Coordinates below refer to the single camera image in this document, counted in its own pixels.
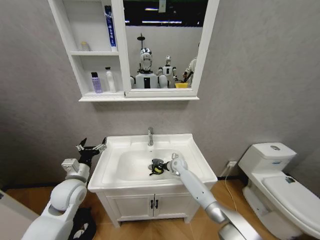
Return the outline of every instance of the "toilet lid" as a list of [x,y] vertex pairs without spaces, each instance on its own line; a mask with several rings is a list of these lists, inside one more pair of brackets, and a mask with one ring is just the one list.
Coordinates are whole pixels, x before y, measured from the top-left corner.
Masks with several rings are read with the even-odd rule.
[[297,219],[320,232],[320,199],[290,176],[262,181],[271,194]]

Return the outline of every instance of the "toilet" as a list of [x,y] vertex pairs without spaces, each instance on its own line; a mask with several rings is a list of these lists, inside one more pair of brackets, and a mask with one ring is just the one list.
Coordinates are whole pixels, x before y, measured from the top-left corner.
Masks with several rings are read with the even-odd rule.
[[295,155],[280,142],[252,145],[239,161],[249,178],[243,195],[277,238],[293,240],[305,233],[320,239],[320,199],[282,172]]

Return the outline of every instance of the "toiletry bottle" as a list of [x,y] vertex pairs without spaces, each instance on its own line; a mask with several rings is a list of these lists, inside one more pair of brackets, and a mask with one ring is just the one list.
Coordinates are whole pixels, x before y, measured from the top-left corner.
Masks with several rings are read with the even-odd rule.
[[110,69],[111,69],[111,67],[109,67],[109,66],[107,66],[105,68],[106,79],[109,84],[110,93],[115,93],[116,92],[115,80],[114,80],[114,76],[112,75],[112,72],[110,71]]
[[96,94],[101,94],[102,93],[102,88],[101,88],[101,82],[98,77],[98,73],[96,72],[91,72],[92,76],[92,83],[93,83],[93,88]]
[[86,41],[81,42],[81,51],[90,51],[90,47]]
[[104,15],[105,15],[106,26],[108,28],[108,33],[109,33],[111,51],[117,52],[118,47],[117,47],[116,34],[115,34],[115,28],[114,28],[114,20],[112,15],[112,8],[110,5],[104,6]]

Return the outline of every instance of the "white bottle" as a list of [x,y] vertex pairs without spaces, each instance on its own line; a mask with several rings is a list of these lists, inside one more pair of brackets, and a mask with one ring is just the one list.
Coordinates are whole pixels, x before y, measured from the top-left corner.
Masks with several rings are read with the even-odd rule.
[[116,86],[115,86],[115,80],[114,80],[114,76],[112,75],[112,72],[110,71],[111,67],[107,66],[106,68],[106,79],[108,81],[109,84],[109,89],[110,89],[110,93],[116,93]]

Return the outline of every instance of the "floor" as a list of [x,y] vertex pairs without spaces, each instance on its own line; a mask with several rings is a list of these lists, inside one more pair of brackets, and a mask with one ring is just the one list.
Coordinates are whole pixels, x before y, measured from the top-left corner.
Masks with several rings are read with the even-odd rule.
[[[228,180],[228,187],[234,197],[238,212],[255,228],[264,240],[276,240],[261,224],[246,202],[240,180]],[[7,194],[21,202],[37,214],[45,208],[53,187],[8,189]],[[226,189],[225,181],[218,181],[211,189],[214,197],[222,205],[234,209],[233,201]],[[81,207],[91,207],[97,224],[94,240],[218,240],[220,226],[212,222],[204,210],[199,209],[191,223],[183,219],[163,219],[124,222],[114,228],[103,206],[95,194],[88,192]]]

